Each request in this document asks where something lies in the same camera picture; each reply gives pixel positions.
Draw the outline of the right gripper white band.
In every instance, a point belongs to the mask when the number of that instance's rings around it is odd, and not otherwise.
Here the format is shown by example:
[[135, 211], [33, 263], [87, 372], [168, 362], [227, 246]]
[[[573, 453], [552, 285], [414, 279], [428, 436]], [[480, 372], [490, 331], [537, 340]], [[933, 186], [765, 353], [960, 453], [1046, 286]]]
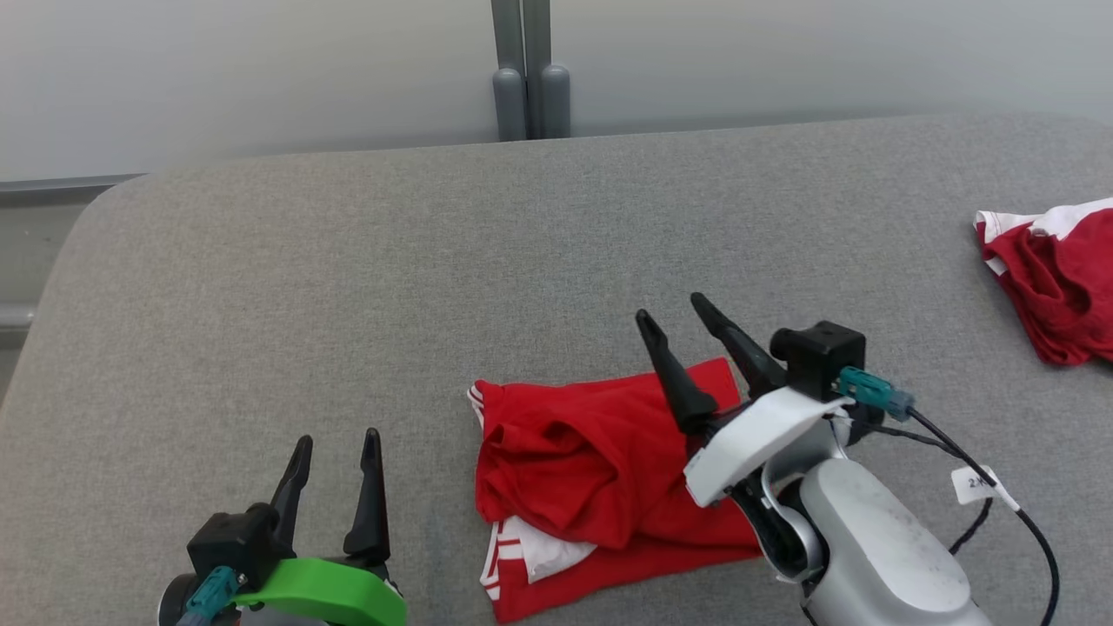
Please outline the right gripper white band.
[[[762, 346], [703, 293], [692, 293], [691, 305], [739, 369], [748, 397], [759, 397], [721, 427], [684, 466], [684, 483], [698, 506], [718, 502], [729, 489], [756, 475], [764, 507], [784, 510], [782, 500], [776, 498], [777, 483], [794, 476], [802, 478], [828, 459], [845, 458], [851, 429], [885, 421], [883, 410], [851, 397], [823, 402], [791, 388], [782, 389], [787, 373]], [[696, 384], [673, 356], [667, 334], [646, 309], [636, 311], [636, 326], [676, 426], [684, 436], [705, 436], [718, 412], [715, 397]]]

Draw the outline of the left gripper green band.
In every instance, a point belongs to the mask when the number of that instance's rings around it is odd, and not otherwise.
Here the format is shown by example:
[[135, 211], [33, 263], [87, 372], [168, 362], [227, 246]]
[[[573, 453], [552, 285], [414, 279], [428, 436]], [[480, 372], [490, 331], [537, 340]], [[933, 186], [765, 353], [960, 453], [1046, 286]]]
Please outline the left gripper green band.
[[[313, 439], [301, 436], [270, 507], [277, 513], [273, 542], [293, 550], [303, 487], [309, 482]], [[390, 560], [390, 519], [382, 440], [368, 428], [359, 456], [362, 482], [344, 554], [362, 563]], [[370, 569], [319, 558], [286, 559], [262, 587], [232, 567], [207, 576], [184, 574], [162, 591], [159, 625], [404, 625], [407, 605], [397, 587]]]

